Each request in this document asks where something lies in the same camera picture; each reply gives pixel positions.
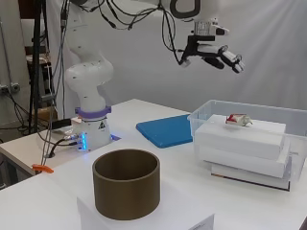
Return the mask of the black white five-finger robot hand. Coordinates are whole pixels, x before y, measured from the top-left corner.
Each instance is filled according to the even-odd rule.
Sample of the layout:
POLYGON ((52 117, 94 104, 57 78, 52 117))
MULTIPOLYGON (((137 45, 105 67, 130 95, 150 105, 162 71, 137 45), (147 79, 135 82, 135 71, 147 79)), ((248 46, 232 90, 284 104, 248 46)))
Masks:
POLYGON ((233 72, 239 74, 244 71, 245 64, 241 55, 234 55, 228 46, 221 47, 206 44, 206 41, 214 41, 214 35, 189 35, 187 44, 179 61, 181 66, 190 64, 189 57, 200 57, 207 64, 223 70, 227 65, 233 72))

